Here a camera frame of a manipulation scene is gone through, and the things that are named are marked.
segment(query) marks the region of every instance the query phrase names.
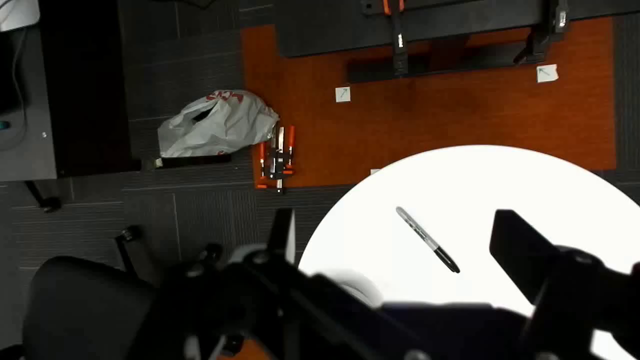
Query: black pen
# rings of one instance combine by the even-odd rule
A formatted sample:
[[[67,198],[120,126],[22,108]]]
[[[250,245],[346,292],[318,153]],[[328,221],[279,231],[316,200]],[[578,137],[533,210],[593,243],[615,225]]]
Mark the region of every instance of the black pen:
[[[402,209],[395,209],[398,216],[436,252],[436,256],[446,265],[448,270],[460,273],[452,256],[443,252],[443,249]]]

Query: dark floor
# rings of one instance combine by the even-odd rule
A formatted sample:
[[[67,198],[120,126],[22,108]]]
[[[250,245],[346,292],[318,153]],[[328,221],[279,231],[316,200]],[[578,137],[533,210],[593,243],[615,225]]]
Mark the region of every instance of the dark floor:
[[[132,153],[150,169],[161,121],[211,91],[242,88],[240,27],[269,22],[261,0],[216,0],[207,11],[176,2],[120,0]],[[298,250],[346,189],[258,193],[250,155],[227,165],[67,179],[39,184],[64,210],[42,215],[22,184],[0,184],[0,348],[19,341],[23,296],[50,256],[120,267],[112,237],[140,225],[154,258],[174,265],[202,245],[263,243],[275,209],[296,209]]]

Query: white plastic bag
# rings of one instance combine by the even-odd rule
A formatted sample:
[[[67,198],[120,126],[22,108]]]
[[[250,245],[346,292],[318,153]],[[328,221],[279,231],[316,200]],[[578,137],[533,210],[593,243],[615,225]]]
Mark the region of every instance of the white plastic bag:
[[[246,91],[218,91],[161,122],[161,158],[218,157],[272,137],[278,114]]]

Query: white table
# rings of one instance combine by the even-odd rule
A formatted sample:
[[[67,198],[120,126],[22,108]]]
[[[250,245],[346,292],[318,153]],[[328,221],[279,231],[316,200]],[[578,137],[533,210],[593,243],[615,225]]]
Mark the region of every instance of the white table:
[[[400,221],[403,207],[457,263],[452,274]],[[512,209],[553,245],[628,274],[640,261],[640,209],[570,162],[504,146],[457,146],[403,158],[352,189],[314,233],[300,270],[369,281],[381,302],[532,307],[489,256],[493,212]],[[604,333],[593,348],[630,358]]]

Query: orange wooden surface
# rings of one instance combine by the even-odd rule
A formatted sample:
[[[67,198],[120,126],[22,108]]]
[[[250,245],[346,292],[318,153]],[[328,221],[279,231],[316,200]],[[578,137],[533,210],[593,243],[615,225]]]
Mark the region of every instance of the orange wooden surface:
[[[243,341],[242,350],[232,358],[224,356],[224,360],[269,360],[269,356],[259,348],[258,342]]]
[[[471,46],[523,36],[483,34]],[[609,20],[575,22],[551,46],[545,62],[560,72],[551,84],[536,84],[532,67],[476,71],[352,84],[349,105],[334,103],[346,64],[387,49],[284,59],[269,27],[243,30],[242,43],[246,88],[296,126],[296,175],[285,186],[355,184],[369,169],[455,145],[519,146],[589,170],[615,169]]]

